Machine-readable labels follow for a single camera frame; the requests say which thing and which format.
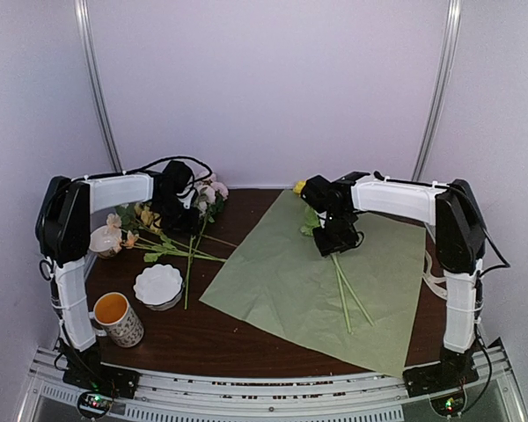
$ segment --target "paper sheet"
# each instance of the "paper sheet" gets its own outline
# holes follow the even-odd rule
[[[297,345],[401,377],[422,283],[425,229],[360,215],[363,244],[339,261],[375,325],[347,291],[348,334],[333,261],[299,231],[304,207],[291,191],[283,192],[201,301]]]

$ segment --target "white mug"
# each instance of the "white mug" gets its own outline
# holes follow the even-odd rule
[[[109,336],[119,347],[133,347],[143,338],[143,324],[121,293],[111,292],[100,297],[92,317],[104,329],[96,330],[96,335]]]

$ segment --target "wooden table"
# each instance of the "wooden table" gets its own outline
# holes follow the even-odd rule
[[[206,233],[240,244],[279,193],[278,190],[256,189],[232,191],[224,213],[218,216],[215,224],[209,225]],[[230,246],[208,239],[203,239],[200,247],[222,258],[227,258],[233,251]],[[427,248],[433,254],[434,245],[428,235]],[[166,257],[159,262],[172,264],[182,274],[186,273],[184,258]],[[104,362],[186,375],[235,377],[343,375],[365,371],[296,346],[199,302],[219,271],[220,263],[194,262],[188,310],[184,310],[183,300],[166,312],[149,310],[136,300],[133,291],[135,277],[146,266],[142,251],[123,251],[112,259],[99,259],[87,281],[90,309],[104,293],[122,292],[145,327],[143,341],[131,349],[119,348],[109,339],[102,338]],[[444,327],[445,303],[422,283],[408,365],[438,360]]]

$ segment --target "small cup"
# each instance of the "small cup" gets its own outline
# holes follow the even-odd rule
[[[121,293],[111,292],[100,297],[92,316],[104,329],[96,330],[96,335],[109,336],[119,347],[133,347],[143,338],[143,324]]]
[[[90,235],[90,250],[96,252],[100,258],[108,259],[117,255],[121,250],[121,229],[109,229],[101,226]]]

